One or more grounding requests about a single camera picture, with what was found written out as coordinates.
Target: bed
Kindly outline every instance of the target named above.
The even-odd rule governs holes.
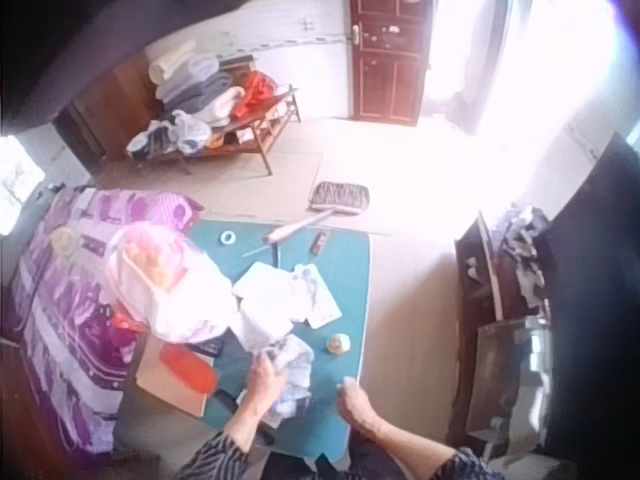
[[[11,283],[5,335],[21,344],[29,383],[60,442],[71,454],[111,451],[124,378],[137,336],[112,327],[103,255],[122,226],[150,221],[188,230],[202,207],[174,193],[60,191],[26,246]],[[80,234],[68,257],[49,236],[66,226]]]

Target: blue cutting mat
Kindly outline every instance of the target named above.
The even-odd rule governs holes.
[[[242,254],[264,245],[262,238],[275,226],[200,221],[189,233],[189,238],[209,254],[223,274],[236,282],[254,262],[274,265],[271,249],[249,258],[242,258]],[[220,243],[220,235],[225,230],[236,234],[233,245]],[[338,460],[345,453],[349,427],[336,410],[336,385],[343,377],[358,377],[360,373],[371,249],[367,234],[333,230],[322,254],[313,256],[309,250],[318,231],[315,228],[305,229],[284,242],[280,246],[281,268],[292,271],[297,264],[314,263],[340,307],[342,318],[318,330],[313,330],[306,323],[294,327],[292,333],[307,342],[315,353],[311,374],[312,400],[306,416],[283,421],[272,448],[297,457],[315,459],[324,453],[330,460]],[[351,339],[351,350],[338,357],[325,348],[327,340],[336,333],[346,333]],[[220,375],[218,388],[237,396],[246,385],[250,355],[230,332],[224,338],[223,354],[215,361]],[[221,430],[230,417],[227,409],[212,398],[202,421]]]

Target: door handle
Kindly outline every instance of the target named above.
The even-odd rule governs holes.
[[[354,45],[360,45],[360,27],[358,25],[351,26],[351,42]]]

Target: brown door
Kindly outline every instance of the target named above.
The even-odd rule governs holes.
[[[416,124],[431,17],[431,0],[351,0],[356,120]]]
[[[116,67],[76,97],[74,107],[109,160],[125,158],[125,147],[157,118],[160,104],[144,54]]]

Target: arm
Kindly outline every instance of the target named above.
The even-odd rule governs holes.
[[[470,452],[414,435],[383,420],[353,378],[340,387],[338,411],[353,428],[400,460],[417,479],[499,479]]]
[[[258,355],[249,371],[247,396],[224,431],[208,440],[178,472],[177,478],[236,480],[247,469],[247,457],[262,417],[280,396],[286,377],[266,355]]]

